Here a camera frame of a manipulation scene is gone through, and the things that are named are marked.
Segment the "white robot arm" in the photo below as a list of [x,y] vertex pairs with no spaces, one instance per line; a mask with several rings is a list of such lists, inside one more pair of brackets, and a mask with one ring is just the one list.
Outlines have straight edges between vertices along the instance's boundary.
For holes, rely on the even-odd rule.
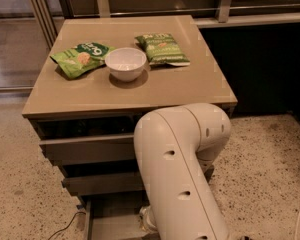
[[134,131],[134,149],[150,202],[148,221],[161,240],[230,240],[204,172],[231,132],[219,107],[197,103],[144,115]]

